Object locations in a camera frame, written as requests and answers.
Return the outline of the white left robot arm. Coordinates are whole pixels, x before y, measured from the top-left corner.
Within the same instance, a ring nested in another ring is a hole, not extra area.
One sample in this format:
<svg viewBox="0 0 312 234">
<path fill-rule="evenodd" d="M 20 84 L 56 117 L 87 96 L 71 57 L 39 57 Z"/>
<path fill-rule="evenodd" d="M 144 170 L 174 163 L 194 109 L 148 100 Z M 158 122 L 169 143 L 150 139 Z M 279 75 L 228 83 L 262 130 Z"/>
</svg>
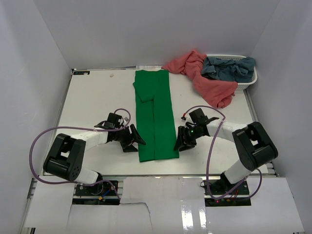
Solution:
<svg viewBox="0 0 312 234">
<path fill-rule="evenodd" d="M 99 173 L 82 167 L 86 151 L 101 144 L 119 142 L 123 152 L 137 152 L 134 143 L 146 145 L 134 124 L 129 120 L 110 113 L 107 120 L 94 126 L 91 131 L 75 135 L 58 134 L 45 159 L 45 172 L 69 182 L 86 184 L 86 189 L 94 195 L 103 189 L 103 182 L 98 179 Z"/>
</svg>

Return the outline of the green t shirt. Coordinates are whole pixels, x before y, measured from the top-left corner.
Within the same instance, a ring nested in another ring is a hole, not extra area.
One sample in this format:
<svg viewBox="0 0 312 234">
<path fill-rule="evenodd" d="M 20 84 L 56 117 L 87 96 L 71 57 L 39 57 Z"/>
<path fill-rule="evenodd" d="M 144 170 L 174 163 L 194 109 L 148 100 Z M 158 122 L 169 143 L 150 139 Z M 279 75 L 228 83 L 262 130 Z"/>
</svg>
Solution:
<svg viewBox="0 0 312 234">
<path fill-rule="evenodd" d="M 179 158 L 174 150 L 176 127 L 172 110 L 169 72 L 136 71 L 133 83 L 136 126 L 146 142 L 138 146 L 140 162 Z"/>
</svg>

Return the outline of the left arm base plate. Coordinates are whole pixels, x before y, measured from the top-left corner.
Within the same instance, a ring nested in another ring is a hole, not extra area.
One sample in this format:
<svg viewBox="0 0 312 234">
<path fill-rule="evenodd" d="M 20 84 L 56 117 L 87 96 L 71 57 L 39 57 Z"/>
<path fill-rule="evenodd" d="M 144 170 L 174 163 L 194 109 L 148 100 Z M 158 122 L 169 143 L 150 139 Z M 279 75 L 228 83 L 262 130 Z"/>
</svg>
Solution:
<svg viewBox="0 0 312 234">
<path fill-rule="evenodd" d="M 119 205 L 120 201 L 116 196 L 118 181 L 110 180 L 94 186 L 77 185 L 75 187 L 72 204 L 74 205 Z"/>
</svg>

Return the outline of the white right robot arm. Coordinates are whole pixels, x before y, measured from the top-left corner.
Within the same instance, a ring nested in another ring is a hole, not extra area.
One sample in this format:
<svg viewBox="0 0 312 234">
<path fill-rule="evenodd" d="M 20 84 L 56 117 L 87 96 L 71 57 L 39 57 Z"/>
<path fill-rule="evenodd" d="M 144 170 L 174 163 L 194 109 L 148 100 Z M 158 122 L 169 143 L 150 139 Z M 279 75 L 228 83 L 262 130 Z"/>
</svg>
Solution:
<svg viewBox="0 0 312 234">
<path fill-rule="evenodd" d="M 225 194 L 232 194 L 238 183 L 253 171 L 278 157 L 278 150 L 260 122 L 236 124 L 225 118 L 207 117 L 203 106 L 198 105 L 186 111 L 190 122 L 178 128 L 174 150 L 186 151 L 197 145 L 200 137 L 221 138 L 235 144 L 238 161 L 224 171 L 211 187 Z"/>
</svg>

